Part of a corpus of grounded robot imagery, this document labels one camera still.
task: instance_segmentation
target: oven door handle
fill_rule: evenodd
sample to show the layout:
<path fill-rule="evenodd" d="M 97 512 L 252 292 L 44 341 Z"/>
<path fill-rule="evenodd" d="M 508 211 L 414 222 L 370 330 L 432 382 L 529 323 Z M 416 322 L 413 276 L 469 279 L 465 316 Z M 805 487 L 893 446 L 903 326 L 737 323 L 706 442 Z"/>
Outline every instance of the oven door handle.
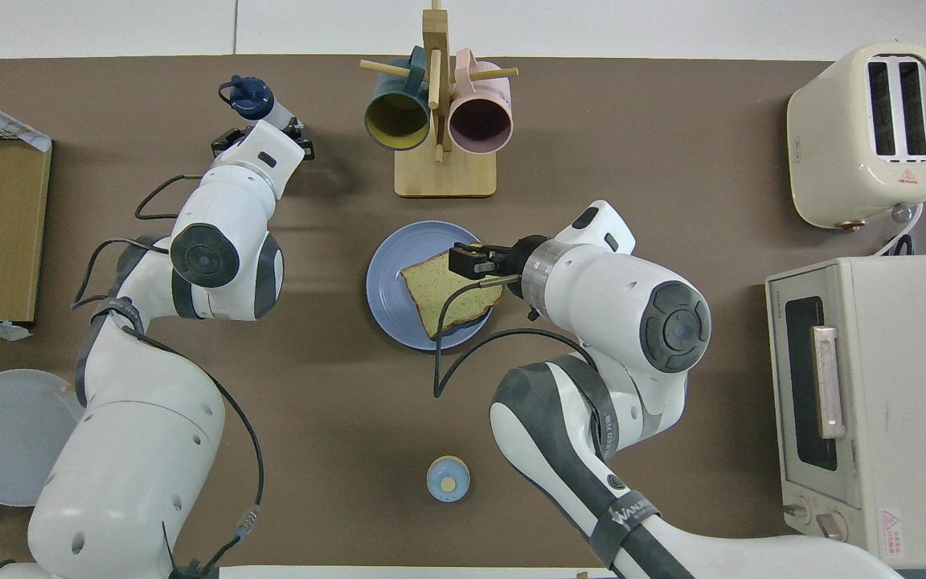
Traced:
<path fill-rule="evenodd" d="M 842 420 L 842 394 L 838 386 L 838 356 L 834 341 L 838 328 L 811 327 L 813 344 L 813 380 L 817 386 L 817 404 L 820 406 L 820 437 L 838 439 L 846 436 Z"/>

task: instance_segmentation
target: brown tabletop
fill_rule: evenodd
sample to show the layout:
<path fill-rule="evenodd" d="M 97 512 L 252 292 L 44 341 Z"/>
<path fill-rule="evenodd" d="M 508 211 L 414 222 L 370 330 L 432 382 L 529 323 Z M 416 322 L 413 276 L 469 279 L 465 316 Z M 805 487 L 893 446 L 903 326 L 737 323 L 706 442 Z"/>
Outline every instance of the brown tabletop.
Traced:
<path fill-rule="evenodd" d="M 762 280 L 874 252 L 899 227 L 879 221 L 847 235 L 813 228 L 794 211 L 785 106 L 826 63 L 496 59 L 521 70 L 497 193 L 405 200 L 393 191 L 392 154 L 361 122 L 375 78 L 358 69 L 359 58 L 0 61 L 0 109 L 55 140 L 38 322 L 32 337 L 0 341 L 0 371 L 72 379 L 91 312 L 69 304 L 89 253 L 107 237 L 166 230 L 166 221 L 135 220 L 133 209 L 166 177 L 209 165 L 209 143 L 242 125 L 216 98 L 217 85 L 232 74 L 259 76 L 309 126 L 317 151 L 269 224 L 285 252 L 281 300 L 260 322 L 163 319 L 150 332 L 227 385 L 264 445 L 264 513 L 224 564 L 599 567 L 578 532 L 501 457 L 488 424 L 502 375 L 565 347 L 536 337 L 496 342 L 434 400 L 432 356 L 385 335 L 363 290 L 371 254 L 412 221 L 448 220 L 508 245 L 554 235 L 596 199 L 628 221 L 638 256 L 690 279 L 714 315 L 683 419 L 611 466 L 685 531 L 790 532 Z M 176 210 L 191 187 L 172 187 L 155 208 Z M 926 212 L 915 238 L 926 253 Z M 114 252 L 100 260 L 92 292 L 108 286 Z M 481 334 L 528 326 L 526 312 L 508 298 Z M 469 495 L 453 505 L 425 487 L 442 454 L 463 458 L 473 473 Z M 178 560 L 209 557 L 227 541 L 254 488 L 252 447 L 229 413 Z M 0 557 L 31 560 L 29 515 L 0 506 Z"/>

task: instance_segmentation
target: warning sticker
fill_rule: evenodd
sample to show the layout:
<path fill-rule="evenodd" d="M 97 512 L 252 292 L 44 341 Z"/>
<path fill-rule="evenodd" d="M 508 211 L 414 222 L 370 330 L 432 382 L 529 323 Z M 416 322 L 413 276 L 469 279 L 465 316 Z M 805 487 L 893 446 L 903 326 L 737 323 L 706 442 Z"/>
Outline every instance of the warning sticker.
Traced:
<path fill-rule="evenodd" d="M 878 511 L 881 531 L 881 558 L 903 558 L 903 517 L 898 509 Z"/>
<path fill-rule="evenodd" d="M 900 183 L 910 183 L 912 186 L 920 184 L 920 181 L 916 180 L 916 177 L 912 174 L 910 169 L 903 171 L 903 176 L 899 177 Z"/>

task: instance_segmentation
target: white toaster oven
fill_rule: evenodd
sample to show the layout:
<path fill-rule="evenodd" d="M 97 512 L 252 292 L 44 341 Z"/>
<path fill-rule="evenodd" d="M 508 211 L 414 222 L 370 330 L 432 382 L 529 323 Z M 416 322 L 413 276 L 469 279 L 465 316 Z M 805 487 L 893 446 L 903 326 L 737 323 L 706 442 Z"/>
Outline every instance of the white toaster oven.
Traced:
<path fill-rule="evenodd" d="M 926 568 L 926 256 L 767 278 L 785 521 Z"/>

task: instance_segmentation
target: pink mug handle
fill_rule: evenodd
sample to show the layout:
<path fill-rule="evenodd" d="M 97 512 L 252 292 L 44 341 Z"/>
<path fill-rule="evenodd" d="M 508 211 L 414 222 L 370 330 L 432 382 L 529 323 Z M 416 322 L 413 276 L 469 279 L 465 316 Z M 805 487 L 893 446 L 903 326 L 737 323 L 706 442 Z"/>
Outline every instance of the pink mug handle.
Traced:
<path fill-rule="evenodd" d="M 461 96 L 473 95 L 476 91 L 470 80 L 470 69 L 477 68 L 477 59 L 470 48 L 456 52 L 456 87 Z"/>

